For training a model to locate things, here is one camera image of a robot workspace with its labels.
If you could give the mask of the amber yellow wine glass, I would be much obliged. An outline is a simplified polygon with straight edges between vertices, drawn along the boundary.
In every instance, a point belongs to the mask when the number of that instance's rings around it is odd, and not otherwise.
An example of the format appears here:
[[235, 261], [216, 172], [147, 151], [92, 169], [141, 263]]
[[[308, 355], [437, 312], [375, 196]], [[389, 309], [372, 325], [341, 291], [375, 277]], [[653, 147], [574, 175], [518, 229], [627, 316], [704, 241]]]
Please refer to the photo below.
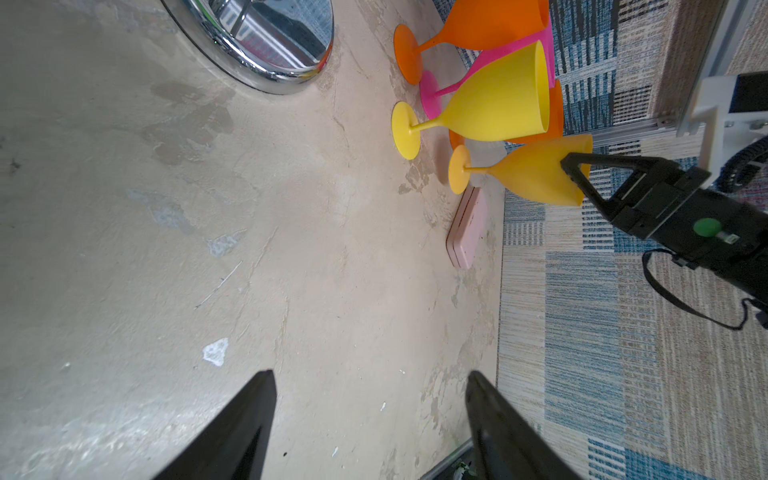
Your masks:
[[451, 156], [448, 181], [451, 190], [461, 194], [473, 174], [485, 174], [521, 198], [550, 205], [579, 206], [585, 195], [564, 172], [561, 161], [571, 153], [592, 151], [591, 135], [572, 135], [524, 145], [493, 166], [474, 167], [469, 149], [460, 145]]

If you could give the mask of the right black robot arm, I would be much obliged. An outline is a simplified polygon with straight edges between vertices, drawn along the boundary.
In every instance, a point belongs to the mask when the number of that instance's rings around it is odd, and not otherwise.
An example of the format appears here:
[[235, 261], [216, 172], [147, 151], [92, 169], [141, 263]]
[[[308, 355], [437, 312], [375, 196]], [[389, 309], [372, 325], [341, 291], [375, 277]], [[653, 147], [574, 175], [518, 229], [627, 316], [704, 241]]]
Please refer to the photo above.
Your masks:
[[[570, 153], [560, 163], [596, 210], [614, 228], [656, 246], [642, 254], [644, 277], [676, 308], [696, 309], [665, 288], [652, 274], [654, 253], [679, 266], [704, 268], [745, 293], [743, 317], [767, 324], [767, 215], [754, 206], [708, 190], [708, 171], [660, 157]], [[618, 168], [629, 177], [605, 199], [587, 179], [592, 167]]]

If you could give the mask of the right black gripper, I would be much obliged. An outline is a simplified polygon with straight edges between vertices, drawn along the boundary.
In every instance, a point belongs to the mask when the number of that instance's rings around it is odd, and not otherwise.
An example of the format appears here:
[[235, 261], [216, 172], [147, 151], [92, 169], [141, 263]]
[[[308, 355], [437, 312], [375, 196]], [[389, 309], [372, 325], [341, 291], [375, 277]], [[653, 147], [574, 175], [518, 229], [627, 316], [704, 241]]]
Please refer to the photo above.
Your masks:
[[[603, 218], [619, 230], [652, 239], [693, 268], [730, 282], [767, 280], [767, 214], [703, 189], [702, 169], [661, 157], [569, 153], [560, 165]], [[610, 197], [588, 179], [591, 168], [630, 172]]]

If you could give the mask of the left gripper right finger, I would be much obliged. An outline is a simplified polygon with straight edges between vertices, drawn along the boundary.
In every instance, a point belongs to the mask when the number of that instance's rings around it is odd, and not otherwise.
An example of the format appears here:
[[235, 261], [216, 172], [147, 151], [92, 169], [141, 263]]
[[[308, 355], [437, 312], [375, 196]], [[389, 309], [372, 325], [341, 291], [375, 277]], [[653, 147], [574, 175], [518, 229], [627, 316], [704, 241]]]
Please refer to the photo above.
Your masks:
[[482, 374], [465, 391], [479, 479], [576, 479], [569, 467]]

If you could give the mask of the pink wine glass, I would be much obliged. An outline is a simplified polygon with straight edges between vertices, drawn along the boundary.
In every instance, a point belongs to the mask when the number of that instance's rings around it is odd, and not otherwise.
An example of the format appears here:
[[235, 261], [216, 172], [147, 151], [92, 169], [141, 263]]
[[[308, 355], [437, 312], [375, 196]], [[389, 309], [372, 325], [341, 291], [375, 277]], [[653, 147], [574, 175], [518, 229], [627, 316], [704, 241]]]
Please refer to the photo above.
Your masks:
[[549, 22], [542, 30], [533, 33], [520, 40], [513, 41], [501, 47], [491, 50], [484, 50], [480, 53], [466, 74], [456, 83], [440, 88], [434, 75], [429, 70], [424, 70], [422, 78], [418, 84], [420, 102], [422, 109], [429, 119], [435, 119], [442, 112], [442, 103], [440, 98], [444, 95], [454, 93], [458, 90], [472, 75], [484, 68], [486, 65], [508, 56], [517, 50], [520, 50], [532, 43], [541, 42], [546, 59], [549, 88], [556, 86], [555, 77], [555, 58], [554, 58], [554, 40], [552, 23]]

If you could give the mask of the orange back wine glass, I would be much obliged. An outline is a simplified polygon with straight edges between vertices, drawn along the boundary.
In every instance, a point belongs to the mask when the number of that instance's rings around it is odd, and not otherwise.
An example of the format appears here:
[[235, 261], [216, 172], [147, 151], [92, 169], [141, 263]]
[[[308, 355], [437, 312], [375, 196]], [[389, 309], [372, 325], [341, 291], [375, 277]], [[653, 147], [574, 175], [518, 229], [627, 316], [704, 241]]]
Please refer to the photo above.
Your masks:
[[450, 94], [451, 130], [465, 138], [526, 144], [562, 135], [559, 85], [550, 89], [546, 78], [472, 77]]

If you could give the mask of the chrome wine glass rack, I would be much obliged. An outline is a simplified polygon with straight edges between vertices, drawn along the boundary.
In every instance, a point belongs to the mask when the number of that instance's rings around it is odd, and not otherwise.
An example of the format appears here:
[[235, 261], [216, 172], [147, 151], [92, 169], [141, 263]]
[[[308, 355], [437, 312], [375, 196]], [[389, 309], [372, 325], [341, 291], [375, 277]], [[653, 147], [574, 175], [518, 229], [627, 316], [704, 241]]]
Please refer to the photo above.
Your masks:
[[296, 93], [327, 64], [330, 0], [163, 0], [180, 30], [213, 64], [274, 95]]

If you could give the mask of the orange wine glass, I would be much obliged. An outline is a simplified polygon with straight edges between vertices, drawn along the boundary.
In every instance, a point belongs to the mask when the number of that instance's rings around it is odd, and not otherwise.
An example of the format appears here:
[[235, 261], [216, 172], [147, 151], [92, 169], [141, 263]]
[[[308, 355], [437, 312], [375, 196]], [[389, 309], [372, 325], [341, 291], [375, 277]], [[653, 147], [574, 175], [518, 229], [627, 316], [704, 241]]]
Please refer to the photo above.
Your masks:
[[465, 138], [526, 144], [562, 135], [559, 85], [550, 89], [546, 78], [472, 77], [450, 94], [451, 130]]
[[441, 43], [475, 51], [501, 47], [542, 30], [549, 14], [546, 0], [457, 0], [442, 29], [422, 44], [407, 25], [396, 27], [396, 63], [404, 79], [416, 85], [423, 75], [424, 51]]

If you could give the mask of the orange front wine glass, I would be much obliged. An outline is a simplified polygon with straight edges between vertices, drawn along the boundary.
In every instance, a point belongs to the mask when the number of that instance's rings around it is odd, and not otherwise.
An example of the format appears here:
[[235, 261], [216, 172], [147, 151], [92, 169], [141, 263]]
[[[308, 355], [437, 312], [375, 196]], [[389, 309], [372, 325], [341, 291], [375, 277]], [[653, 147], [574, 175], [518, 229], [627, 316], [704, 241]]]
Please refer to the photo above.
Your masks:
[[396, 27], [396, 63], [404, 79], [416, 85], [423, 75], [424, 51], [441, 43], [475, 51], [501, 47], [542, 30], [549, 14], [546, 0], [457, 0], [442, 29], [422, 44], [407, 25]]

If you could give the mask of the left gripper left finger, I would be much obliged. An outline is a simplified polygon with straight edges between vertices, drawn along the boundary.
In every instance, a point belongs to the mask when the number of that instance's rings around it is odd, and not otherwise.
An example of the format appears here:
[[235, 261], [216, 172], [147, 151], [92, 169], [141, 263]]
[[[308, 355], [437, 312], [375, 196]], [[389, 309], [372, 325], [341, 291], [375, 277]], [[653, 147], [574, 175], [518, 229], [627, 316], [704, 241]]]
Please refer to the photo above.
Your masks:
[[277, 402], [274, 372], [256, 373], [158, 479], [259, 479]]

